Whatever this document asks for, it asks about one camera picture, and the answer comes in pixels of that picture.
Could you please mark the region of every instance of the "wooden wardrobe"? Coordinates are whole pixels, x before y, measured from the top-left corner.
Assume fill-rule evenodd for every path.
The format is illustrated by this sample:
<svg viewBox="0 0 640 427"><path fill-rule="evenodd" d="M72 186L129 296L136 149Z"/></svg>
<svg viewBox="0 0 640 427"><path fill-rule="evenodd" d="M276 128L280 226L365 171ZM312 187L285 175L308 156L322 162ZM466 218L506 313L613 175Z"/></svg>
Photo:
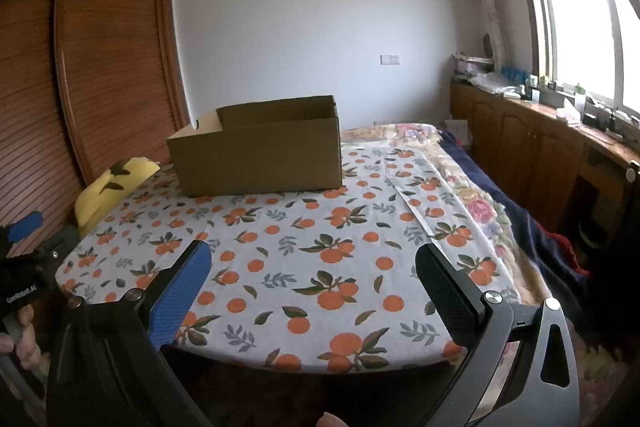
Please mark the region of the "wooden wardrobe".
<svg viewBox="0 0 640 427"><path fill-rule="evenodd" d="M82 188L121 158L170 161L188 123L171 0L0 0L0 225L73 223Z"/></svg>

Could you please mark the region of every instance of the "blue gripper pad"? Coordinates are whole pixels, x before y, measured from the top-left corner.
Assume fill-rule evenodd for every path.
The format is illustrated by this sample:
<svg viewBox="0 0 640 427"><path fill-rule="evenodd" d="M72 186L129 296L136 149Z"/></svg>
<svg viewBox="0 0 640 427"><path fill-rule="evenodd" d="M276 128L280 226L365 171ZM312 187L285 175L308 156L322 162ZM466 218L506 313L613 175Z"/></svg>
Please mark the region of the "blue gripper pad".
<svg viewBox="0 0 640 427"><path fill-rule="evenodd" d="M211 251L203 241L193 241L180 259L162 270L147 289L148 336L156 350L175 338L193 301L211 270Z"/></svg>
<svg viewBox="0 0 640 427"><path fill-rule="evenodd" d="M18 243L25 237L31 234L36 229L42 226L44 219L40 212L32 212L26 217L23 217L20 221L9 225L7 239L11 243Z"/></svg>

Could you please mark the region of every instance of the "finger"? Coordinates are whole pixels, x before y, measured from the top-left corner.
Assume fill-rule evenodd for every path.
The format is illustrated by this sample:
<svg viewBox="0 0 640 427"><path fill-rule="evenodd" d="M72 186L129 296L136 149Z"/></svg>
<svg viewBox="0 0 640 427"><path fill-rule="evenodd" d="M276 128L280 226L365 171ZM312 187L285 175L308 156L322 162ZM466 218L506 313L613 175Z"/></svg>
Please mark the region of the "finger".
<svg viewBox="0 0 640 427"><path fill-rule="evenodd" d="M35 351L36 347L36 333L33 331L33 325L29 324L22 330L22 338L15 347L15 354L18 355L20 360L26 360Z"/></svg>
<svg viewBox="0 0 640 427"><path fill-rule="evenodd" d="M322 418L316 423L316 427L348 427L348 425L337 416L325 412Z"/></svg>
<svg viewBox="0 0 640 427"><path fill-rule="evenodd" d="M20 308L18 312L18 321L23 328L26 328L33 320L33 308L27 304L24 308Z"/></svg>
<svg viewBox="0 0 640 427"><path fill-rule="evenodd" d="M9 335L0 335L0 354L6 355L14 350L14 341Z"/></svg>
<svg viewBox="0 0 640 427"><path fill-rule="evenodd" d="M40 347L36 344L36 348L28 359L22 360L22 367L25 369L35 369L40 365L41 352Z"/></svg>

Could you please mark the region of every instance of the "navy blue blanket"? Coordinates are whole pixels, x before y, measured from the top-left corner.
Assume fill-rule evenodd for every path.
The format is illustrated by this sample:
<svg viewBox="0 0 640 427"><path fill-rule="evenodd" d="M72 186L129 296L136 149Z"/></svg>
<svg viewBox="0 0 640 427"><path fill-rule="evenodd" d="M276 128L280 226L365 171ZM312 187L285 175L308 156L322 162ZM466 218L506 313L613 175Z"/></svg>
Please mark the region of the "navy blue blanket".
<svg viewBox="0 0 640 427"><path fill-rule="evenodd" d="M594 286L590 278L571 268L565 261L558 243L548 237L526 210L511 201L489 176L482 172L460 148L451 133L442 130L440 145L460 165L471 181L488 192L495 201L504 205L518 246L538 266L554 297L561 302L564 314L572 320L576 329L593 330Z"/></svg>

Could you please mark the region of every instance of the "orange print bedsheet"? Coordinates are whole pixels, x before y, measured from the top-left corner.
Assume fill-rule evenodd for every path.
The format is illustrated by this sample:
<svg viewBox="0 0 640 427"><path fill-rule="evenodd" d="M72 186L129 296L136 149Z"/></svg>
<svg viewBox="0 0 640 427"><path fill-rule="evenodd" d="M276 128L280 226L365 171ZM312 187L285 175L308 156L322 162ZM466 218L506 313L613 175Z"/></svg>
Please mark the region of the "orange print bedsheet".
<svg viewBox="0 0 640 427"><path fill-rule="evenodd" d="M84 238L58 283L113 301L201 239L213 266L176 333L184 349L310 373L455 359L415 274L418 247L435 241L482 289L518 299L509 270L419 149L345 145L342 162L337 190L202 198L161 169Z"/></svg>

